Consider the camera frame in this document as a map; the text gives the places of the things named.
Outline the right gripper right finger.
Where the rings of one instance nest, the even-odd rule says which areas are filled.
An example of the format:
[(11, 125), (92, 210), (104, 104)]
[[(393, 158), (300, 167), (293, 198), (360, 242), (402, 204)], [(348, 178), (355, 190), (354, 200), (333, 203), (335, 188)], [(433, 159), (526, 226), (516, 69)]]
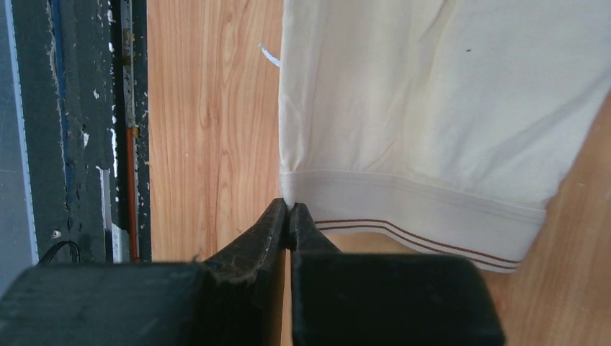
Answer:
[(341, 252), (306, 205), (290, 212), (295, 345), (503, 345), (482, 276), (438, 254)]

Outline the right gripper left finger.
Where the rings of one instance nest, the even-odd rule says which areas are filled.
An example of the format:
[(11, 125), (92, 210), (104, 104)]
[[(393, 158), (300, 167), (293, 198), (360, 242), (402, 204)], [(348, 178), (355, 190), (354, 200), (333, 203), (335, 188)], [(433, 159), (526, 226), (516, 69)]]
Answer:
[(1, 298), (3, 345), (279, 345), (287, 207), (205, 261), (48, 264)]

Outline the cream boxer underwear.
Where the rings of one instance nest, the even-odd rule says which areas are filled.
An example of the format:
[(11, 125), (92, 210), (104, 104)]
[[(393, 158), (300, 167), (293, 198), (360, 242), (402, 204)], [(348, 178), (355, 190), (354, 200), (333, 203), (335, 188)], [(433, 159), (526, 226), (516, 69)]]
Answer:
[(513, 272), (609, 91), (608, 1), (286, 1), (280, 192)]

